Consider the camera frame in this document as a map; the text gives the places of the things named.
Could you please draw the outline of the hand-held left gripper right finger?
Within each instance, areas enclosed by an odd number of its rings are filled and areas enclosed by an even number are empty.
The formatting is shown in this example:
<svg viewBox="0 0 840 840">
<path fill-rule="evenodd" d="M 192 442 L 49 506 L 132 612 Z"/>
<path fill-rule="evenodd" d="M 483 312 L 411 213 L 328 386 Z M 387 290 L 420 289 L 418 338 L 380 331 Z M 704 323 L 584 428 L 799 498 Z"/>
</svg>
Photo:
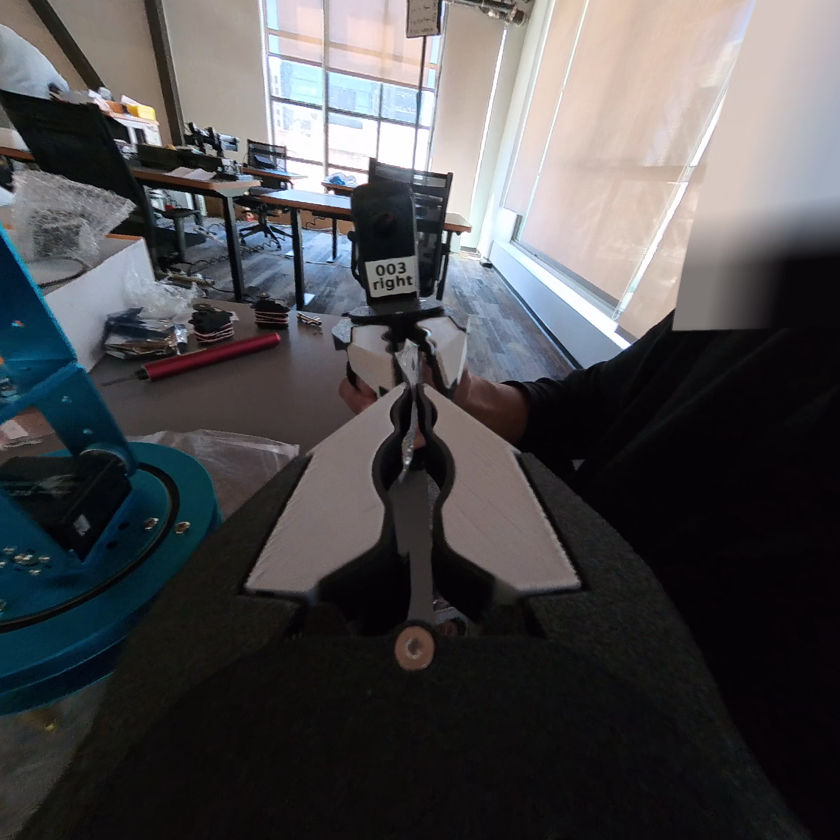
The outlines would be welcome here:
<svg viewBox="0 0 840 840">
<path fill-rule="evenodd" d="M 432 570 L 440 594 L 455 607 L 495 607 L 579 591 L 519 451 L 426 385 L 418 411 L 425 466 L 439 488 Z"/>
</svg>

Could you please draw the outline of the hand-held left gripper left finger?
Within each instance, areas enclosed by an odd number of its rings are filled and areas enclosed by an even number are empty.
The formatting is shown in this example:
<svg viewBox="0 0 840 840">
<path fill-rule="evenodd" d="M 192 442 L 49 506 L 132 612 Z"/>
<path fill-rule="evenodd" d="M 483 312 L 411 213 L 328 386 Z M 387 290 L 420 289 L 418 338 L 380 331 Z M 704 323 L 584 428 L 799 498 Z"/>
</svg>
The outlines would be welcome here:
<svg viewBox="0 0 840 840">
<path fill-rule="evenodd" d="M 247 593 L 330 602 L 347 614 L 406 613 L 410 572 L 388 490 L 403 468 L 411 405 L 399 385 L 310 452 Z"/>
</svg>

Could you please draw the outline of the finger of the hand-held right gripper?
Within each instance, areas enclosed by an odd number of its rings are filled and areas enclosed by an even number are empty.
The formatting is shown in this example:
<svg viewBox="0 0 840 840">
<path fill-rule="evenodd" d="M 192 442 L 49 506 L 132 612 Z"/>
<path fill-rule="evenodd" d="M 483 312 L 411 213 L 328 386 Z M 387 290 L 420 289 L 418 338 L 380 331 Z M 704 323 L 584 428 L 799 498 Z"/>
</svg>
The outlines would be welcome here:
<svg viewBox="0 0 840 840">
<path fill-rule="evenodd" d="M 435 387 L 445 396 L 455 396 L 466 364 L 467 327 L 456 320 L 426 320 L 425 334 Z"/>
<path fill-rule="evenodd" d="M 402 381 L 397 370 L 390 329 L 384 324 L 354 324 L 348 355 L 348 378 L 358 388 L 361 383 L 383 396 Z"/>
</svg>

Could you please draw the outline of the clear screw packet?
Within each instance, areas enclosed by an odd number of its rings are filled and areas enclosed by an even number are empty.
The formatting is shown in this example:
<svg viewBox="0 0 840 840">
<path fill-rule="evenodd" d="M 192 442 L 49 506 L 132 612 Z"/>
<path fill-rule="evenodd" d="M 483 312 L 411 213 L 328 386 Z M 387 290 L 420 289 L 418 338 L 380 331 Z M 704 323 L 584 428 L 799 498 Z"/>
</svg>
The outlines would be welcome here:
<svg viewBox="0 0 840 840">
<path fill-rule="evenodd" d="M 396 403 L 396 419 L 400 435 L 401 471 L 398 480 L 403 482 L 411 468 L 414 451 L 422 445 L 421 409 L 419 386 L 423 383 L 422 354 L 414 341 L 407 340 L 395 355 L 402 375 L 403 389 Z"/>
</svg>

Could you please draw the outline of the red screwdriver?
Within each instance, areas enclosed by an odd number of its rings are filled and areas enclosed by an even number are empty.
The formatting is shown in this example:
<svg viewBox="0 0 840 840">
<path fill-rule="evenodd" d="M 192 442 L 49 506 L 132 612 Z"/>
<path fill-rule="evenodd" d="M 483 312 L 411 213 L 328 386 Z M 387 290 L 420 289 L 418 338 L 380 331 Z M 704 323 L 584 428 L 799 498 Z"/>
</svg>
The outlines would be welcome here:
<svg viewBox="0 0 840 840">
<path fill-rule="evenodd" d="M 268 332 L 251 338 L 238 339 L 206 350 L 197 350 L 191 353 L 172 356 L 167 359 L 150 361 L 143 364 L 128 376 L 107 381 L 101 383 L 101 385 L 109 386 L 132 380 L 157 382 L 189 371 L 200 370 L 214 364 L 220 364 L 255 354 L 262 350 L 268 350 L 276 347 L 280 341 L 281 338 L 277 332 Z"/>
</svg>

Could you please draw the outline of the blue toy robot arm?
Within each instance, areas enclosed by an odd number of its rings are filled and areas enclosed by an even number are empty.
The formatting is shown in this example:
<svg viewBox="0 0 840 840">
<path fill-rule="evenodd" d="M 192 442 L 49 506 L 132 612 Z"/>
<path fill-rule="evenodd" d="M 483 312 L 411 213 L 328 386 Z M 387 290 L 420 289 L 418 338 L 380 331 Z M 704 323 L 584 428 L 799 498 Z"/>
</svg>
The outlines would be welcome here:
<svg viewBox="0 0 840 840">
<path fill-rule="evenodd" d="M 1 713 L 110 673 L 166 582 L 221 522 L 192 456 L 130 444 L 2 233 L 2 399 L 35 408 L 64 448 L 2 465 Z"/>
</svg>

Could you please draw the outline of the person's right forearm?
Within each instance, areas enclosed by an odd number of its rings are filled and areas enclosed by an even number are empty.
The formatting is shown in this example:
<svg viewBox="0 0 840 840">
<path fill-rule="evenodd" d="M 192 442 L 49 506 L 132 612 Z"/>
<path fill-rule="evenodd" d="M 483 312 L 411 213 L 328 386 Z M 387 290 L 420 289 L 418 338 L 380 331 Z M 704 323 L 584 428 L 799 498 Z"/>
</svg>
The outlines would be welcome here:
<svg viewBox="0 0 840 840">
<path fill-rule="evenodd" d="M 671 312 L 613 359 L 573 371 L 562 380 L 509 381 L 527 409 L 524 430 L 514 445 L 536 455 L 560 477 L 572 476 L 627 409 L 648 357 L 667 349 L 674 315 Z"/>
</svg>

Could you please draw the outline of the wooden desk with clutter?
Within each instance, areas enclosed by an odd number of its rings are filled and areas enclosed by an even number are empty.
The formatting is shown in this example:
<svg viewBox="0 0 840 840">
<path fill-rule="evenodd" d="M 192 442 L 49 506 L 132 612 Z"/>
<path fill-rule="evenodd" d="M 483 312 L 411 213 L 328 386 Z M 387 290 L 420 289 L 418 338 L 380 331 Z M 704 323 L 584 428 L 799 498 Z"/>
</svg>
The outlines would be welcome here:
<svg viewBox="0 0 840 840">
<path fill-rule="evenodd" d="M 161 132 L 154 110 L 143 104 L 88 90 L 53 92 L 49 99 L 2 90 L 2 155 L 38 161 L 148 141 L 160 145 Z"/>
</svg>

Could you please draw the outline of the person's right hand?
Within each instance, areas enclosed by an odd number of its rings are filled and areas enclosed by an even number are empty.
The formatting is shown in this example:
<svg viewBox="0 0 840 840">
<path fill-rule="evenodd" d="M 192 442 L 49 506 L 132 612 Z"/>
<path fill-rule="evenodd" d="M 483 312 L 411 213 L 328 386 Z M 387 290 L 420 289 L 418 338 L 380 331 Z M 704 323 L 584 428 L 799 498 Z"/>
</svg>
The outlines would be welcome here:
<svg viewBox="0 0 840 840">
<path fill-rule="evenodd" d="M 378 396 L 362 379 L 353 385 L 346 377 L 339 394 L 354 414 L 373 405 Z M 455 404 L 491 431 L 517 445 L 529 419 L 529 401 L 516 387 L 474 376 L 466 366 L 455 393 Z"/>
</svg>

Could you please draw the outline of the black mesh office chair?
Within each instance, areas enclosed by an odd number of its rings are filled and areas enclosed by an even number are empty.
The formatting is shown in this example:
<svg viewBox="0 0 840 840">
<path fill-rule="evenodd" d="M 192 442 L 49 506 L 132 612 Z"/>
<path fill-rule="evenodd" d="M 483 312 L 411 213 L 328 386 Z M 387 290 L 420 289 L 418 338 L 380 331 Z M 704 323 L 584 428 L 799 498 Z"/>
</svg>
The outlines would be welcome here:
<svg viewBox="0 0 840 840">
<path fill-rule="evenodd" d="M 445 291 L 449 245 L 445 217 L 453 174 L 407 169 L 369 159 L 369 183 L 388 181 L 408 184 L 414 196 L 419 294 L 441 300 Z"/>
</svg>

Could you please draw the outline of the large clear plastic bag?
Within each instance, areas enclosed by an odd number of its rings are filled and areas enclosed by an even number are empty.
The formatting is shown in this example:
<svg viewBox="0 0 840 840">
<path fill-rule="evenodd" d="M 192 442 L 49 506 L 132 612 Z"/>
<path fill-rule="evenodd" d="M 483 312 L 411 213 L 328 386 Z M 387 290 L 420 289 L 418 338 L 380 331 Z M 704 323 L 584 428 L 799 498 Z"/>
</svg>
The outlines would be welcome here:
<svg viewBox="0 0 840 840">
<path fill-rule="evenodd" d="M 212 478 L 228 518 L 298 455 L 299 446 L 200 429 L 129 437 L 195 457 Z M 1 838 L 14 838 L 63 773 L 96 717 L 110 677 L 44 707 L 1 718 Z"/>
</svg>

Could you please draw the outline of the office window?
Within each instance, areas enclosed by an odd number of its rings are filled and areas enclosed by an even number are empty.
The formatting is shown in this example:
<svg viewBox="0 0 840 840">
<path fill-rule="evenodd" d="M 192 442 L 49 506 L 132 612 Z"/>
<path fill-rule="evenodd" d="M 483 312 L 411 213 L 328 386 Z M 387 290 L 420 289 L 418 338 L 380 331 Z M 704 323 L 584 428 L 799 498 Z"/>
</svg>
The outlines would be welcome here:
<svg viewBox="0 0 840 840">
<path fill-rule="evenodd" d="M 266 1 L 270 138 L 294 186 L 334 173 L 365 183 L 369 159 L 429 166 L 445 37 L 407 38 L 405 1 Z"/>
</svg>

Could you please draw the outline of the narrow beige roller blind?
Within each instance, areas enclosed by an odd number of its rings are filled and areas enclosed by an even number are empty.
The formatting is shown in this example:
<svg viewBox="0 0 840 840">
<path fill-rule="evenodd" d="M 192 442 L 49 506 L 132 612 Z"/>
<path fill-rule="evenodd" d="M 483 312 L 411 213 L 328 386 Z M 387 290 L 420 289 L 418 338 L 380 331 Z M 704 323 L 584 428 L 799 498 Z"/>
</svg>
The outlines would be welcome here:
<svg viewBox="0 0 840 840">
<path fill-rule="evenodd" d="M 581 8 L 578 2 L 557 2 L 554 6 L 504 202 L 505 208 L 518 215 L 524 215 L 528 209 Z"/>
</svg>

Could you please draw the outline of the person's black clothed torso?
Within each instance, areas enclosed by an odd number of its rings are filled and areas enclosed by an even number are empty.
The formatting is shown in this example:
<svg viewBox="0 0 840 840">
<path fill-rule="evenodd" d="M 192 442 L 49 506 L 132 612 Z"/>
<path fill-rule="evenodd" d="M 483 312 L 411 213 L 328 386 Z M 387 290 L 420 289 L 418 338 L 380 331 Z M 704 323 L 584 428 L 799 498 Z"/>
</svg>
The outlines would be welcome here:
<svg viewBox="0 0 840 840">
<path fill-rule="evenodd" d="M 732 716 L 838 838 L 838 316 L 675 331 L 563 478 L 655 572 Z"/>
</svg>

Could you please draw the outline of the clear plastic wrap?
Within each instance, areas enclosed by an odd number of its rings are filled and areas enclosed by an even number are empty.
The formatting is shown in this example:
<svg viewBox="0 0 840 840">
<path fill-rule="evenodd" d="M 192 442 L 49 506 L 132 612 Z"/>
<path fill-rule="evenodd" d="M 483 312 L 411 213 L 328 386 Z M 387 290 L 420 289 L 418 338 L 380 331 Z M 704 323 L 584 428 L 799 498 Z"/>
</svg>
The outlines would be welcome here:
<svg viewBox="0 0 840 840">
<path fill-rule="evenodd" d="M 127 269 L 122 299 L 143 319 L 185 322 L 193 313 L 194 289 L 157 280 L 145 269 Z"/>
</svg>

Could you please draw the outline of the silver antistatic bag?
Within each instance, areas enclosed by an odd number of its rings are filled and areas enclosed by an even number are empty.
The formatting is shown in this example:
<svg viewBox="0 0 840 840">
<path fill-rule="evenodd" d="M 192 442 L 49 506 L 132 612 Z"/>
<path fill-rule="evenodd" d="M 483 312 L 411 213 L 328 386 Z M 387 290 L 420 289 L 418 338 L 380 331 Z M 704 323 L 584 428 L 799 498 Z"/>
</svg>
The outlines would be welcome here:
<svg viewBox="0 0 840 840">
<path fill-rule="evenodd" d="M 104 352 L 120 360 L 154 360 L 187 351 L 187 328 L 171 319 L 146 318 L 142 308 L 108 315 Z"/>
</svg>

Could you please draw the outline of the wide beige roller blind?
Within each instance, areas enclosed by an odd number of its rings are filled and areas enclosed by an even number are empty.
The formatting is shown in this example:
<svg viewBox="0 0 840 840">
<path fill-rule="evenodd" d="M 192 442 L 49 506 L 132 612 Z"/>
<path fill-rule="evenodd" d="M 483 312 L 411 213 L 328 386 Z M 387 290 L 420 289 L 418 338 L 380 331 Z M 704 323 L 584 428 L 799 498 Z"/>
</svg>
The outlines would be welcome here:
<svg viewBox="0 0 840 840">
<path fill-rule="evenodd" d="M 518 242 L 638 338 L 676 304 L 706 147 L 753 2 L 578 3 Z"/>
</svg>

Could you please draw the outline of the white cardboard box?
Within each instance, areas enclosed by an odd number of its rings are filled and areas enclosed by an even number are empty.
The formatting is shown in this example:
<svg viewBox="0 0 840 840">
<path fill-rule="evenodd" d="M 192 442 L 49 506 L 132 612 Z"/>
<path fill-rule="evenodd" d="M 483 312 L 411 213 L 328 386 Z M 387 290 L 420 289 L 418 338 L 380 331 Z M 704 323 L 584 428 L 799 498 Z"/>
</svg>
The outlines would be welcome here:
<svg viewBox="0 0 840 840">
<path fill-rule="evenodd" d="M 108 236 L 101 243 L 100 257 L 96 266 L 78 278 L 44 290 L 46 303 L 86 371 L 104 355 L 108 315 L 128 307 L 126 281 L 154 278 L 143 238 Z"/>
</svg>

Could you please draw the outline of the bubble wrap bundle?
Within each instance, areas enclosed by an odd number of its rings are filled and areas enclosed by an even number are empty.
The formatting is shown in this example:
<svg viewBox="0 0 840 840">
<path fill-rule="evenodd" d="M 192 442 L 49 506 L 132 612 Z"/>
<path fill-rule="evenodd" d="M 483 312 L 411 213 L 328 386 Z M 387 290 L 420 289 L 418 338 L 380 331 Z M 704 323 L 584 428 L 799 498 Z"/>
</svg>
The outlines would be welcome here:
<svg viewBox="0 0 840 840">
<path fill-rule="evenodd" d="M 75 259 L 95 265 L 102 240 L 135 204 L 101 188 L 42 171 L 14 175 L 12 240 L 27 262 Z"/>
</svg>

